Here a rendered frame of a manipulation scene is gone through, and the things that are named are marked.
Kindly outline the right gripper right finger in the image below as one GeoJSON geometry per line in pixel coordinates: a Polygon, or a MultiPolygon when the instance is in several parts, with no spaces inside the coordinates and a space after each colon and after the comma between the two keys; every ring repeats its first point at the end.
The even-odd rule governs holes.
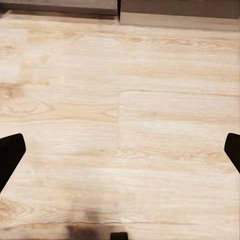
{"type": "Polygon", "coordinates": [[[224,150],[240,173],[240,135],[229,133],[224,150]]]}

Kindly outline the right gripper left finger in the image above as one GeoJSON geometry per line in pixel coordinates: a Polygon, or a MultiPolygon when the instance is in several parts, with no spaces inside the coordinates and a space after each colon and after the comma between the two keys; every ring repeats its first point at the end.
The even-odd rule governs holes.
{"type": "Polygon", "coordinates": [[[0,193],[26,153],[22,133],[0,138],[0,193]]]}

